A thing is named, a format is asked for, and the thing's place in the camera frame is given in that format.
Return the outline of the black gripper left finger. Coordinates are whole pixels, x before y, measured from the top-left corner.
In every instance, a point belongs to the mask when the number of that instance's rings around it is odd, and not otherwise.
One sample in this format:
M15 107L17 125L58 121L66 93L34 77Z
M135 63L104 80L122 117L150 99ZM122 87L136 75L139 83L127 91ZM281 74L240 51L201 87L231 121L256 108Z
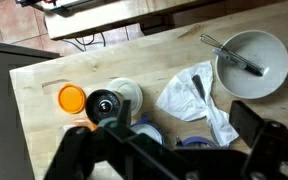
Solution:
M129 126L131 123L131 101L124 100L118 112L117 122L123 126Z

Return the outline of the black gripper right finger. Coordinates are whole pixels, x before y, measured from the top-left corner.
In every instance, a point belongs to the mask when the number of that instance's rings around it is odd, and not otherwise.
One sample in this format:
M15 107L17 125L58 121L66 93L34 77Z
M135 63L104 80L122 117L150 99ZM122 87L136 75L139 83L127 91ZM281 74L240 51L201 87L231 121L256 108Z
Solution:
M265 121L240 100L231 104L229 122L241 139L252 147Z

